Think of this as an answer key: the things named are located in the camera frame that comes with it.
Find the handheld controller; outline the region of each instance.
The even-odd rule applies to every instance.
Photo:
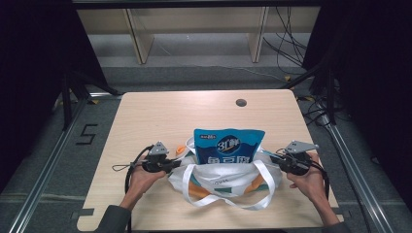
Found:
[[[143,169],[151,173],[160,171],[170,173],[173,168],[179,167],[181,160],[166,158],[168,152],[162,142],[157,142],[149,151],[146,158],[142,160]]]
[[[270,155],[273,163],[279,165],[280,169],[286,173],[297,176],[305,175],[313,164],[308,150],[317,149],[318,145],[292,141],[286,148],[285,154],[277,154],[266,151]]]

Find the black backdrop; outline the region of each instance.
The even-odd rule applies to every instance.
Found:
[[[351,24],[353,42],[333,54],[335,78],[353,121],[412,211],[412,2],[362,2],[367,7]],[[321,9],[305,68],[321,61],[342,13],[351,10],[338,7]],[[314,83],[326,87],[325,77]]]
[[[34,3],[0,1],[0,191],[30,154],[63,75],[72,69],[106,83],[76,11]]]

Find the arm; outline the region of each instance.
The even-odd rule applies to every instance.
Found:
[[[137,166],[130,179],[130,187],[118,206],[109,206],[94,232],[124,232],[124,228],[131,216],[131,211],[137,201],[149,190],[152,184],[164,177],[166,173],[148,173],[141,166]]]
[[[317,154],[309,153],[309,155],[312,157],[313,161],[319,162]],[[313,203],[324,224],[325,229],[323,232],[350,232],[344,223],[340,223],[326,198],[324,179],[322,178],[321,171],[311,167],[308,173],[304,176],[296,176],[288,173],[287,178],[293,182],[293,184],[290,185],[290,188],[299,188],[299,190]],[[338,227],[343,227],[345,231],[333,230]]]

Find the gray floor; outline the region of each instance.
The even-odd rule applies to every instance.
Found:
[[[306,44],[309,36],[298,34],[295,37]],[[279,46],[276,35],[265,37],[272,45]],[[252,63],[243,34],[158,35],[145,65],[137,64],[128,35],[90,36],[90,40],[108,83],[122,91],[277,88],[287,76],[278,68],[278,62],[283,70],[303,72],[287,59],[278,57],[266,44],[263,44],[259,63]],[[292,47],[284,47],[284,50],[294,53]],[[309,79],[298,85],[295,95],[307,96],[310,82]],[[101,91],[93,86],[89,90]],[[119,102],[120,99],[100,98],[97,104],[85,106],[25,232],[78,232],[76,213],[83,206]],[[303,113],[312,104],[298,101]],[[411,213],[381,167],[370,161],[373,154],[357,127],[344,112],[337,116],[338,129],[394,232],[411,232]],[[62,107],[57,104],[31,156],[21,163],[0,196],[0,232],[7,232],[36,182],[61,134],[62,121]],[[77,144],[85,140],[80,135],[86,124],[96,124],[88,129],[96,133],[96,137],[91,145],[79,146]],[[345,221],[353,232],[367,232],[356,194],[329,135],[314,123],[309,124],[308,129],[313,141],[321,147],[319,153]],[[379,232],[368,211],[366,214],[371,232]],[[319,228],[286,230],[320,232]]]

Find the blue snack bag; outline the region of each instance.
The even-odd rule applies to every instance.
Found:
[[[195,129],[197,163],[250,163],[263,136],[255,129]]]

